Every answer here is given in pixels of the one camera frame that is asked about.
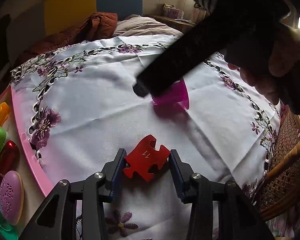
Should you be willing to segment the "person's right hand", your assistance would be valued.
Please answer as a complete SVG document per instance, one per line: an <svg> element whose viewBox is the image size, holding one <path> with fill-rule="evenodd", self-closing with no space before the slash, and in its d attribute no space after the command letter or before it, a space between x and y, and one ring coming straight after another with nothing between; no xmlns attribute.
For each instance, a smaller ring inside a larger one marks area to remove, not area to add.
<svg viewBox="0 0 300 240"><path fill-rule="evenodd" d="M271 103L282 101L294 114L300 114L300 29L280 24L267 67L253 66L242 53L227 52L226 62L239 69L242 80Z"/></svg>

